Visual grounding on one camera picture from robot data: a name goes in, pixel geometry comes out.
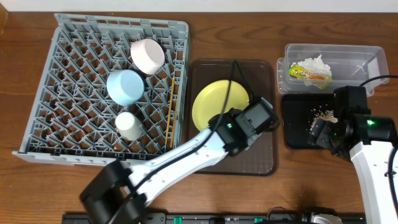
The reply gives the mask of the rice food scraps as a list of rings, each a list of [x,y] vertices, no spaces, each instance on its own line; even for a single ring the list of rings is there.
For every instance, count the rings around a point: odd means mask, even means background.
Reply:
[[[331,121],[332,123],[336,123],[338,121],[338,119],[334,117],[333,110],[328,110],[326,107],[323,108],[322,106],[319,106],[318,108],[311,109],[310,112],[311,115],[308,119],[310,130],[314,128],[318,119],[324,119],[326,121]]]

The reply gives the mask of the yellow plate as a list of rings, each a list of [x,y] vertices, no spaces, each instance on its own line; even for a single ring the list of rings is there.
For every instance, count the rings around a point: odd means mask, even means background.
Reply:
[[[208,126],[209,120],[220,114],[228,91],[229,81],[210,83],[195,98],[192,108],[194,125],[199,131]],[[225,112],[231,108],[243,110],[249,105],[249,95],[242,85],[232,81]]]

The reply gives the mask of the white tissue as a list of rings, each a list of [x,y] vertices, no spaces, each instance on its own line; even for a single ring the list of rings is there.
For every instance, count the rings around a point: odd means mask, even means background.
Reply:
[[[322,55],[316,58],[306,58],[305,60],[299,61],[297,65],[319,76],[327,78],[331,78],[332,76],[331,68],[323,62]]]

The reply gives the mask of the green snack wrapper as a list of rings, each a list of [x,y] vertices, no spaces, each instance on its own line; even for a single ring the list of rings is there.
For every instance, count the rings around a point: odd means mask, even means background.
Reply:
[[[289,75],[292,78],[304,80],[306,86],[314,85],[319,89],[325,89],[328,81],[332,79],[331,72],[324,69],[310,70],[294,63],[289,68]]]

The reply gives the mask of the wooden chopstick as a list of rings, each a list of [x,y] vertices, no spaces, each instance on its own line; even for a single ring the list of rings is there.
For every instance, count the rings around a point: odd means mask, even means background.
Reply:
[[[175,105],[175,114],[174,114],[174,120],[172,123],[172,134],[171,134],[171,140],[170,140],[170,149],[173,149],[173,144],[174,144],[174,132],[175,132],[175,125],[176,125],[176,120],[177,120],[177,116],[178,116],[178,104],[179,104],[179,99],[180,99],[180,95],[177,96],[177,102]]]
[[[167,126],[165,132],[165,147],[167,148],[167,141],[169,136],[169,126],[170,126],[170,118],[171,118],[171,111],[172,111],[172,103],[173,103],[173,95],[174,95],[174,87],[175,87],[175,76],[172,79],[172,87],[170,91],[170,100],[169,100],[169,110],[167,115]]]

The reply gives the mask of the white cup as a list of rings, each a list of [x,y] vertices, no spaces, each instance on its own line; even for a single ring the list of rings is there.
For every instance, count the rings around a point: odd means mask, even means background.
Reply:
[[[122,112],[115,119],[120,135],[128,141],[134,141],[143,135],[141,124],[141,121],[130,112]]]

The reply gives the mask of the pink bowl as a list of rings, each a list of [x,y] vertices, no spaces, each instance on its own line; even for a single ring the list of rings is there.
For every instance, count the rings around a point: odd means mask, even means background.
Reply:
[[[153,39],[133,42],[130,53],[136,67],[148,75],[155,75],[165,63],[164,51]]]

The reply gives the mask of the light blue bowl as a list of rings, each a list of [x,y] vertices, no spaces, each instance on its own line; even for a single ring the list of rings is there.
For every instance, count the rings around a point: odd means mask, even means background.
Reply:
[[[108,76],[106,89],[111,99],[121,106],[131,106],[142,98],[144,81],[132,70],[115,70]]]

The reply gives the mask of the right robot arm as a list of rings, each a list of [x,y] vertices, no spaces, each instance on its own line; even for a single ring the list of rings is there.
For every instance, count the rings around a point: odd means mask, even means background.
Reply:
[[[353,163],[367,223],[397,223],[397,129],[392,118],[374,116],[363,86],[333,92],[337,122],[318,119],[308,143]]]

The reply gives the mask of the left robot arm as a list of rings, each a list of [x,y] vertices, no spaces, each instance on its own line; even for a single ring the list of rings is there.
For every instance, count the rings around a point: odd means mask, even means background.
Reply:
[[[185,144],[146,162],[106,165],[80,194],[92,223],[139,223],[163,191],[225,157],[248,150],[263,132],[279,126],[272,105],[257,96],[244,110],[231,109]]]

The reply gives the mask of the black waste tray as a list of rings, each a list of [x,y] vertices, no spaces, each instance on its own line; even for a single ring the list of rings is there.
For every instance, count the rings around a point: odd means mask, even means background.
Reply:
[[[334,108],[333,94],[286,94],[281,99],[285,144],[290,149],[319,149],[307,142],[310,110],[322,106]]]

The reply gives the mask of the grey dishwasher rack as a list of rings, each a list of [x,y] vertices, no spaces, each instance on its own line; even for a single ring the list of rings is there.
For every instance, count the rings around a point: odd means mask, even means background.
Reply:
[[[190,34],[184,21],[56,14],[58,22],[40,79],[21,148],[15,155],[33,163],[105,166],[115,160],[140,163],[171,151],[177,96],[180,95],[173,149],[180,145],[190,63]],[[115,70],[137,71],[131,44],[153,39],[164,65],[142,74],[144,94],[121,106],[108,95],[106,81]],[[165,147],[172,79],[175,87]],[[130,112],[143,135],[124,139],[115,119]]]

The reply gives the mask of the brown serving tray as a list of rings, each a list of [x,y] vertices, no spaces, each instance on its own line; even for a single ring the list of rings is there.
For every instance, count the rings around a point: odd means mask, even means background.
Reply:
[[[192,106],[199,92],[212,82],[230,76],[231,60],[198,59],[192,62],[187,78],[184,107],[183,142],[196,136],[199,130],[192,119]],[[275,103],[275,77],[272,65],[261,60],[238,62],[255,95],[265,98],[273,107]],[[199,174],[268,176],[279,165],[277,131],[265,132],[247,151],[238,156],[226,157],[214,166],[199,170]]]

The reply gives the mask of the clear plastic bin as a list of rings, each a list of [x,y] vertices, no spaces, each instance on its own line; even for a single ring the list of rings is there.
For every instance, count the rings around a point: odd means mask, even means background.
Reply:
[[[330,80],[298,79],[289,74],[294,65],[318,62]],[[383,48],[367,45],[289,44],[277,61],[277,89],[287,93],[333,93],[346,85],[358,86],[370,78],[389,74]]]

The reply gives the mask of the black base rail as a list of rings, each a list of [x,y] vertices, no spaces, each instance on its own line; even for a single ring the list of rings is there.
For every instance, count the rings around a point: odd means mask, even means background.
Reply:
[[[295,215],[272,213],[270,215],[166,215],[164,213],[150,213],[140,223],[144,224],[243,224],[243,223],[270,223],[273,221],[293,221]],[[345,215],[340,217],[346,224],[365,224],[364,215]],[[85,214],[69,213],[62,215],[62,224],[89,224],[89,218]]]

